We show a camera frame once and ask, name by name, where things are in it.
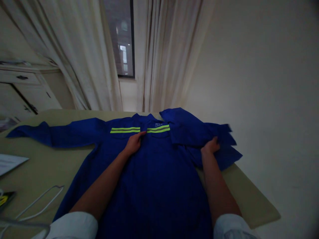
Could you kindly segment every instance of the white wall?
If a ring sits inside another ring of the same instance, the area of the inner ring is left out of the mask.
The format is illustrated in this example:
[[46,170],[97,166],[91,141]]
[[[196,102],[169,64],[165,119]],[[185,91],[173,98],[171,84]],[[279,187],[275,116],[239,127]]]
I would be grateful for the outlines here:
[[244,155],[238,166],[282,216],[257,229],[261,238],[312,238],[319,226],[318,14],[306,1],[219,2],[184,108],[231,125]]
[[31,49],[20,30],[0,7],[0,60],[24,60],[48,65]]
[[121,90],[123,111],[136,112],[137,110],[136,81],[120,79],[120,90]]

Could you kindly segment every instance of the reflective stripe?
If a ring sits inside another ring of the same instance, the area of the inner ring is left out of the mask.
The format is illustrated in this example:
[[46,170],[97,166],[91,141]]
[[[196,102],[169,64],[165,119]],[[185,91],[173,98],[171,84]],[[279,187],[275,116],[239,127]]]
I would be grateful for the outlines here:
[[165,125],[164,127],[161,126],[158,128],[148,128],[146,133],[162,133],[162,132],[169,131],[169,130],[170,130],[169,125]]
[[130,128],[112,128],[111,130],[129,130],[129,129],[141,129],[140,127],[130,127]]
[[169,125],[163,125],[163,126],[160,126],[160,127],[157,127],[157,128],[147,128],[147,130],[157,131],[157,130],[160,130],[160,129],[163,129],[163,128],[169,128]]
[[141,130],[140,129],[131,129],[131,130],[111,130],[110,133],[139,133]]

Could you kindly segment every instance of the shirt sleeve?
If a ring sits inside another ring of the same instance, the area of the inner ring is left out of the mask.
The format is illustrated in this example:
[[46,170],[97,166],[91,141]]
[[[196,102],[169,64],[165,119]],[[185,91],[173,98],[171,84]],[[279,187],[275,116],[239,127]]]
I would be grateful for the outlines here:
[[160,114],[169,124],[172,143],[186,146],[185,149],[196,167],[203,167],[201,147],[215,136],[218,137],[220,144],[220,150],[215,153],[215,158],[221,171],[243,156],[232,147],[236,145],[236,141],[230,134],[232,130],[228,124],[203,123],[182,108],[167,109]]
[[[50,225],[50,233],[46,239],[73,238],[94,239],[98,229],[97,220],[86,212],[71,212]],[[43,239],[45,231],[32,239]]]
[[107,131],[108,123],[98,118],[74,121],[64,126],[50,127],[46,122],[32,127],[22,125],[6,137],[30,137],[42,144],[57,148],[81,147],[99,141]]
[[235,214],[221,215],[214,227],[214,239],[257,239],[245,220]]

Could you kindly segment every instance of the beige tablecloth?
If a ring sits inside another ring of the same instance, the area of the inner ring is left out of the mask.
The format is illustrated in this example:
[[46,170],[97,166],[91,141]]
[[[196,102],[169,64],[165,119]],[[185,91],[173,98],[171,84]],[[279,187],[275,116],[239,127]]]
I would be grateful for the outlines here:
[[[97,117],[108,121],[116,118],[131,117],[134,114],[135,112],[48,110],[18,125],[37,126],[46,121],[50,126],[58,126],[69,124],[75,120]],[[158,113],[153,115],[155,118],[161,119]],[[63,192],[43,214],[29,220],[30,222],[50,224],[73,177],[86,156],[93,149],[93,145],[81,148],[54,149],[30,138],[6,139],[4,137],[8,132],[0,134],[0,153],[23,156],[30,159],[0,177],[0,188],[5,192],[17,192],[17,196],[4,209],[1,216],[14,218],[51,186],[65,185]],[[198,170],[198,173],[202,180],[202,172]],[[276,208],[235,164],[225,170],[223,176],[242,211],[243,218],[251,228],[256,228],[280,218]],[[27,211],[25,216],[37,213],[57,192],[58,189],[53,189]],[[11,227],[6,231],[5,238],[30,238],[39,231],[40,229]]]

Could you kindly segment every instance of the window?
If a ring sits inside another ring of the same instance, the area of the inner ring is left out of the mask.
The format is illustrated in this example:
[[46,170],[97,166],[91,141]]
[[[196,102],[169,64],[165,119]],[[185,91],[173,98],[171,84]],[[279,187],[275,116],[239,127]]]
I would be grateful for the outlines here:
[[104,0],[117,74],[135,78],[133,0]]

